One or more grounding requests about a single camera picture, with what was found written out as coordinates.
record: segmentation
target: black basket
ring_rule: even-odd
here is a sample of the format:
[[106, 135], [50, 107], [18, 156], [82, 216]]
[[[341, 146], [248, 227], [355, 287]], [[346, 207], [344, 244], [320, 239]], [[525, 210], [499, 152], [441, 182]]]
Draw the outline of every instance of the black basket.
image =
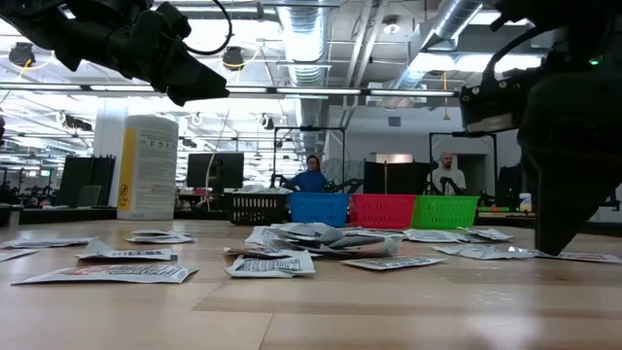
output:
[[229, 220], [234, 225], [281, 224], [287, 218], [288, 194], [232, 193], [229, 196]]

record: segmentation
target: green basket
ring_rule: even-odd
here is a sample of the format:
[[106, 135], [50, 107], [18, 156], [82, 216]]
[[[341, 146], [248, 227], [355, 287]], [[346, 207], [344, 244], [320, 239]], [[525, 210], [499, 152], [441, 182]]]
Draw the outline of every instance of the green basket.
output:
[[478, 199], [477, 196], [417, 195], [410, 225], [414, 228], [470, 228]]

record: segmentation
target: white shirt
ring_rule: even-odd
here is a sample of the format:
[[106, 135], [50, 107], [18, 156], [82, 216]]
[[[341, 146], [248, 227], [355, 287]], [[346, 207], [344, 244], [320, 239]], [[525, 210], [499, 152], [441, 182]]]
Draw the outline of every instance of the white shirt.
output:
[[[456, 183], [456, 186], [458, 186], [459, 189], [467, 188], [467, 183], [465, 182], [465, 173], [463, 173], [461, 170], [458, 170], [458, 169], [447, 170], [441, 165], [432, 172], [432, 178], [433, 178], [432, 183], [436, 186], [436, 189], [441, 192], [443, 191], [443, 185], [440, 183], [440, 179], [443, 177], [447, 177], [447, 178], [454, 180], [454, 183]], [[454, 191], [454, 188], [451, 186], [451, 184], [449, 183], [445, 184], [444, 194], [445, 195], [456, 195], [456, 192]]]

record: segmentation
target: woman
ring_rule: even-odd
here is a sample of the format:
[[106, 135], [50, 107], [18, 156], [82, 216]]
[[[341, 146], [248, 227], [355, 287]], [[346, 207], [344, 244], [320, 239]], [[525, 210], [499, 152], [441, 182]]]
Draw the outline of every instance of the woman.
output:
[[320, 160], [313, 155], [307, 158], [307, 171], [299, 173], [292, 179], [294, 186], [307, 193], [320, 193], [327, 182], [327, 178], [320, 171]]

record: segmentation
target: computer monitor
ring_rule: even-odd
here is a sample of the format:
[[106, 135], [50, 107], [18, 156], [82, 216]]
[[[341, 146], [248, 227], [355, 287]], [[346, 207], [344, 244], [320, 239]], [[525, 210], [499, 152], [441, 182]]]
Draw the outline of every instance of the computer monitor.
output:
[[[186, 185], [205, 187], [205, 174], [213, 154], [189, 154]], [[210, 188], [240, 189], [244, 186], [244, 153], [218, 153], [210, 169]]]

